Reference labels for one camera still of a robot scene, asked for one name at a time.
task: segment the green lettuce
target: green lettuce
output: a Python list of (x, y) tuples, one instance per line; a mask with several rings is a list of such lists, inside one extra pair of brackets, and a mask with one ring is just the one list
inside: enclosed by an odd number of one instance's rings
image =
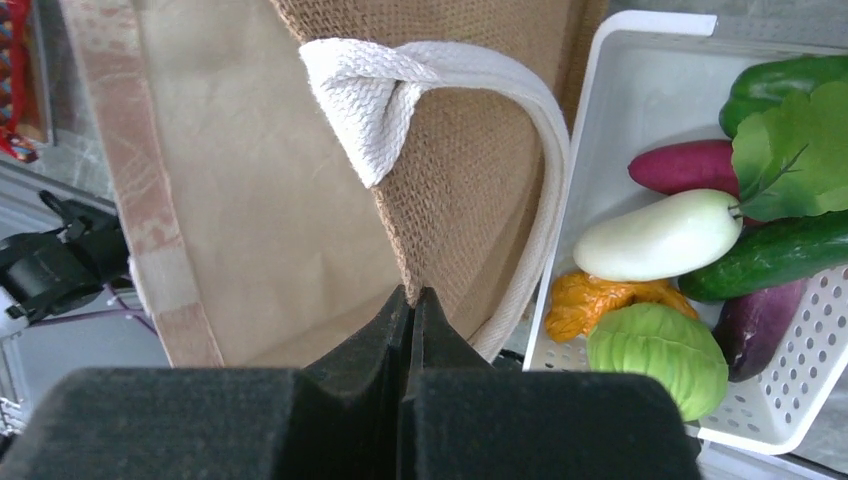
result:
[(848, 83), (789, 94), (733, 140), (740, 210), (760, 221), (848, 209)]
[(727, 363), (710, 330), (658, 303), (604, 314), (589, 333), (586, 355), (592, 370), (657, 380), (687, 422), (709, 415), (727, 393)]

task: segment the purple eggplant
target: purple eggplant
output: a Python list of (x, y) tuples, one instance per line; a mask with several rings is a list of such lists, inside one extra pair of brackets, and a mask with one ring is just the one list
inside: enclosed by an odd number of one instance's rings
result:
[(807, 279), (766, 288), (724, 304), (713, 337), (730, 366), (730, 381), (761, 373), (786, 334), (801, 303)]

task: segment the green pepper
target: green pepper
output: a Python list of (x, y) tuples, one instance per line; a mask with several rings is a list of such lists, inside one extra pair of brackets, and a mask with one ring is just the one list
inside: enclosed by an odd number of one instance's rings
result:
[(848, 80), (848, 55), (805, 56), (749, 67), (730, 87), (730, 99), (719, 113), (721, 129), (733, 138), (749, 115), (779, 106), (789, 92), (809, 94), (836, 80)]

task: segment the cucumber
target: cucumber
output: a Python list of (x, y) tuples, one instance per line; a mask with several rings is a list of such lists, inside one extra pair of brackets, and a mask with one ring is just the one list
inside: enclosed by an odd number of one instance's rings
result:
[(680, 291), (718, 302), (848, 263), (848, 211), (778, 220), (745, 232), (717, 261), (681, 276)]

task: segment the white plastic basket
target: white plastic basket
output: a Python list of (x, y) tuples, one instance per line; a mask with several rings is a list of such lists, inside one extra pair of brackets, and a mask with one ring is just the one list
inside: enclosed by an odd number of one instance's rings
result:
[[(718, 112), (744, 68), (803, 53), (840, 53), (812, 45), (845, 41), (826, 28), (711, 15), (623, 12), (600, 27), (575, 126), (563, 229), (542, 278), (525, 370), (587, 368), (585, 338), (557, 344), (545, 332), (547, 296), (552, 280), (576, 269), (571, 247), (585, 228), (661, 198), (629, 178), (629, 162), (660, 145), (723, 138)], [(695, 307), (715, 324), (720, 306)], [(731, 383), (721, 406), (687, 425), (689, 433), (765, 454), (793, 450), (848, 363), (846, 317), (848, 268), (817, 275), (768, 368)]]

